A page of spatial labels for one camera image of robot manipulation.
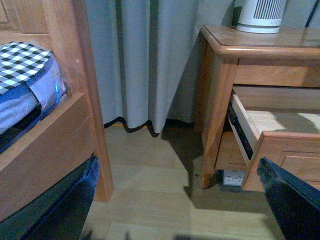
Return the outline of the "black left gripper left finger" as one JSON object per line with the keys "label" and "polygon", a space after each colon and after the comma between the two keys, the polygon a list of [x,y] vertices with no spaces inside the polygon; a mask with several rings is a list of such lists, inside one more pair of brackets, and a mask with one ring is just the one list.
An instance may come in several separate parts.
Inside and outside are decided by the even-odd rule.
{"label": "black left gripper left finger", "polygon": [[2,240],[78,240],[99,178],[92,155],[33,201],[0,222]]}

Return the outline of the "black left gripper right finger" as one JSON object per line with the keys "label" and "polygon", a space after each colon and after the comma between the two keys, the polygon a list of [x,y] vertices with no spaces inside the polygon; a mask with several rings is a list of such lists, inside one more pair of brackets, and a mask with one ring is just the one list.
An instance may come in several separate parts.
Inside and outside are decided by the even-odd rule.
{"label": "black left gripper right finger", "polygon": [[287,240],[320,238],[320,191],[266,157],[257,174],[268,205]]}

